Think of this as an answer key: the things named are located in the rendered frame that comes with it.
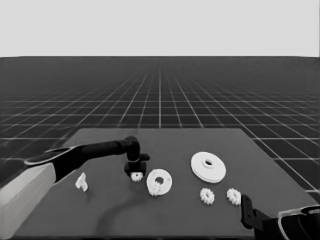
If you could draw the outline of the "large thick white disc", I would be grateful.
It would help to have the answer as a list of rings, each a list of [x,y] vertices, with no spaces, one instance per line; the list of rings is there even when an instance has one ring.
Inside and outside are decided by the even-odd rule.
[[[215,154],[197,152],[191,158],[191,170],[201,180],[208,183],[219,183],[226,176],[224,162]]]

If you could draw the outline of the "white round carrier with pins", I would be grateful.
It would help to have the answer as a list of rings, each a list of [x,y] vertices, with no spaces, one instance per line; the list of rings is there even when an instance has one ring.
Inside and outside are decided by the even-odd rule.
[[[146,180],[148,192],[151,186],[154,185],[155,183],[162,185],[162,191],[161,191],[161,194],[159,195],[161,196],[161,195],[167,194],[170,191],[173,184],[173,180],[168,171],[164,169],[154,169],[148,174],[148,177]]]

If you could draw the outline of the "small white T-shaped piece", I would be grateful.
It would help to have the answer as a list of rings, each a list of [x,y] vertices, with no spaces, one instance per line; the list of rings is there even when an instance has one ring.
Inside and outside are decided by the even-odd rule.
[[[86,174],[85,173],[82,173],[76,183],[75,183],[75,186],[78,188],[78,189],[82,189],[84,192],[86,192],[89,187],[88,187],[88,184],[86,182]]]

